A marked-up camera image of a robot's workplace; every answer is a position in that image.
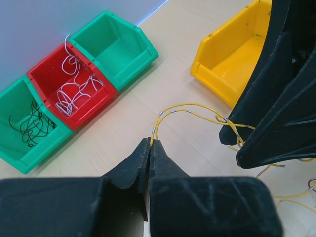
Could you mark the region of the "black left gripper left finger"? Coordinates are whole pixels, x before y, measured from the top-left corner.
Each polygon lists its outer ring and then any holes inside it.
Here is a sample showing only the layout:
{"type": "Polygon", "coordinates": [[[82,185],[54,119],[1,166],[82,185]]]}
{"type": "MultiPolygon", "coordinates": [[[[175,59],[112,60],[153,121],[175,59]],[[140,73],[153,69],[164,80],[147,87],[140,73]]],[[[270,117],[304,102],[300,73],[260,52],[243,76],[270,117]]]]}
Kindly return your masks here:
{"type": "Polygon", "coordinates": [[[141,237],[148,219],[150,139],[100,177],[0,182],[3,237],[141,237]]]}

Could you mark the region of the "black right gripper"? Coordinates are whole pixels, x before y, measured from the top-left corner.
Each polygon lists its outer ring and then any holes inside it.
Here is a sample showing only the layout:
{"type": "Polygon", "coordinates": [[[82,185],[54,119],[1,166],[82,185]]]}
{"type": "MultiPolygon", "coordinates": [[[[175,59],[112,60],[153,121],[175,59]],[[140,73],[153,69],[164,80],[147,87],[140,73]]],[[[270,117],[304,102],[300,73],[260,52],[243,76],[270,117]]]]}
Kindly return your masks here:
{"type": "Polygon", "coordinates": [[[265,81],[292,81],[316,44],[316,2],[274,0],[265,40],[265,81]]]}

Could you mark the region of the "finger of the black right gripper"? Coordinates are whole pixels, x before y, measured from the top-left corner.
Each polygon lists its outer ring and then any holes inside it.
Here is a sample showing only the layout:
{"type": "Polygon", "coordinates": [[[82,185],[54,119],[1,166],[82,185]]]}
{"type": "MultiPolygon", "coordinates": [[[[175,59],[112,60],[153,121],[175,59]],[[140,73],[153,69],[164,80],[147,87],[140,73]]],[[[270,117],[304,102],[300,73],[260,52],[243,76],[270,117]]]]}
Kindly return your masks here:
{"type": "Polygon", "coordinates": [[[316,156],[316,52],[287,85],[236,155],[251,169],[316,156]]]}
{"type": "Polygon", "coordinates": [[[267,38],[258,63],[237,104],[228,116],[235,124],[256,127],[292,81],[292,39],[284,32],[267,38]]]}

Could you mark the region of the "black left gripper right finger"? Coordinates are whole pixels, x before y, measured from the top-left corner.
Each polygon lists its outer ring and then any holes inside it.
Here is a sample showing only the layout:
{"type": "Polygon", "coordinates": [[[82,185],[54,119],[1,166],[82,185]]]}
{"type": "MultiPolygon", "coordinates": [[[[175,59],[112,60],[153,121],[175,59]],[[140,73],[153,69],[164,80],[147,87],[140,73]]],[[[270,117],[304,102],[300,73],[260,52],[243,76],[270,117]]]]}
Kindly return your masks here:
{"type": "Polygon", "coordinates": [[[150,150],[150,234],[153,237],[280,237],[271,193],[244,176],[191,177],[166,154],[150,150]]]}

